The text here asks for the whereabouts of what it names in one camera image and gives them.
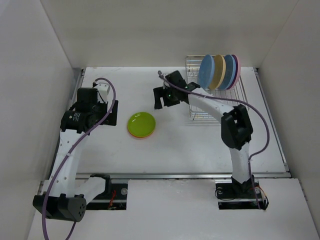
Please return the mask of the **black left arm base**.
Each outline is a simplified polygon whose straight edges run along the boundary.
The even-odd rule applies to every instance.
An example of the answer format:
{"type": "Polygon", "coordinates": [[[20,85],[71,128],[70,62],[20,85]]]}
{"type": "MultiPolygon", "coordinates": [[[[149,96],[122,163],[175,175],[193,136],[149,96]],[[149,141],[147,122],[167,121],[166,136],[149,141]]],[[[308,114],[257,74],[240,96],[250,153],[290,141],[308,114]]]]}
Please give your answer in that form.
{"type": "Polygon", "coordinates": [[[86,209],[91,211],[122,211],[127,209],[128,184],[113,183],[110,193],[101,193],[96,196],[86,209]]]}

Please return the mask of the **light blue plate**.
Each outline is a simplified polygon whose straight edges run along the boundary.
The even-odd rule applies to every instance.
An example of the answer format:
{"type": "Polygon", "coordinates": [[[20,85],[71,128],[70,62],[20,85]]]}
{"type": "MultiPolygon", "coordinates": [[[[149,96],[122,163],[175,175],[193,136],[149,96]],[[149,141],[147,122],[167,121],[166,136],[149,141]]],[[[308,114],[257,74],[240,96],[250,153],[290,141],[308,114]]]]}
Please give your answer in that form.
{"type": "Polygon", "coordinates": [[[207,54],[204,56],[203,60],[201,61],[199,70],[198,70],[198,77],[197,83],[200,85],[201,88],[207,89],[213,80],[215,72],[215,62],[214,58],[207,54]]]}

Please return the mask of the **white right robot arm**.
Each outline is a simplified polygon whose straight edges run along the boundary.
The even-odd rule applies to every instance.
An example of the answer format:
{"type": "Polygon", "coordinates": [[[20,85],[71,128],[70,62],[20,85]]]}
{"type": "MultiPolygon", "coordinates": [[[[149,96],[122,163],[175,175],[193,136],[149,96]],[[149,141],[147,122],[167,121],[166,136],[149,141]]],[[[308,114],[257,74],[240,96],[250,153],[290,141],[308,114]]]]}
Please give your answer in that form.
{"type": "Polygon", "coordinates": [[[231,190],[235,196],[243,197],[250,191],[254,180],[248,165],[253,127],[247,108],[244,104],[228,105],[223,98],[214,97],[197,83],[186,83],[178,70],[166,76],[159,70],[158,76],[164,83],[153,89],[154,109],[184,102],[208,113],[220,123],[221,139],[231,155],[231,190]]]}

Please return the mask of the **green plate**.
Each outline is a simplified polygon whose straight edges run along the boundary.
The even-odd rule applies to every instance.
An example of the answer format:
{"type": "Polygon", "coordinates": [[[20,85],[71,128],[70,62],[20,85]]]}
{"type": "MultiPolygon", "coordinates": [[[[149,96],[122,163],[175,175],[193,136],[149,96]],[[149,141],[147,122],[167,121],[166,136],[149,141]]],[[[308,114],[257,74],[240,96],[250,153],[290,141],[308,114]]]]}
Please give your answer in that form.
{"type": "Polygon", "coordinates": [[[128,132],[132,132],[135,135],[146,135],[155,131],[156,120],[148,112],[137,112],[133,114],[127,122],[128,132]]]}

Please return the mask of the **orange plate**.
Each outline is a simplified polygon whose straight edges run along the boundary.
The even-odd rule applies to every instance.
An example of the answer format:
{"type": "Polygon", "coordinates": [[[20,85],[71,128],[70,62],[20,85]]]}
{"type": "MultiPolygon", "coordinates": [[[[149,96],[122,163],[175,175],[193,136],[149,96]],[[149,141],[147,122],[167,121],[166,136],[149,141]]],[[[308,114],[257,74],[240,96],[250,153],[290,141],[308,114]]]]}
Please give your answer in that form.
{"type": "Polygon", "coordinates": [[[148,134],[133,134],[132,132],[128,132],[132,137],[134,137],[134,138],[137,138],[137,139],[145,139],[145,138],[148,138],[148,137],[150,137],[153,133],[154,133],[154,131],[152,131],[152,132],[149,132],[148,134]]]}

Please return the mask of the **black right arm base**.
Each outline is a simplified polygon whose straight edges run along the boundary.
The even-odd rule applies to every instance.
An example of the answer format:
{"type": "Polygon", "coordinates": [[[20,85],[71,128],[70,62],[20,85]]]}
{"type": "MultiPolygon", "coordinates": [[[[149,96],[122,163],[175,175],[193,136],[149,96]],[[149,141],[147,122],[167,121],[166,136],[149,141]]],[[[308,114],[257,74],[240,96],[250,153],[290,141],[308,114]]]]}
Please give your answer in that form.
{"type": "Polygon", "coordinates": [[[258,182],[255,188],[249,183],[249,189],[245,192],[237,192],[231,182],[219,182],[215,184],[215,197],[218,200],[219,210],[263,210],[270,202],[258,182]]]}

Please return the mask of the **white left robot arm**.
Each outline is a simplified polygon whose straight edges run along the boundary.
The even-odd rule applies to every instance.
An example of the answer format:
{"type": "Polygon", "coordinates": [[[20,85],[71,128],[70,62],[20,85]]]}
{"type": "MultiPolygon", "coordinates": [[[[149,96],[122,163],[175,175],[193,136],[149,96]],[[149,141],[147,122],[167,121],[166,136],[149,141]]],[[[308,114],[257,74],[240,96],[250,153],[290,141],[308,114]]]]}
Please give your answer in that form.
{"type": "Polygon", "coordinates": [[[87,205],[95,197],[107,198],[112,192],[111,177],[106,173],[93,173],[76,186],[76,175],[89,130],[97,123],[117,124],[118,101],[108,112],[110,86],[106,83],[77,90],[76,102],[67,110],[60,124],[59,146],[51,175],[43,184],[43,192],[35,195],[32,205],[39,211],[45,208],[47,219],[80,222],[87,205]]]}

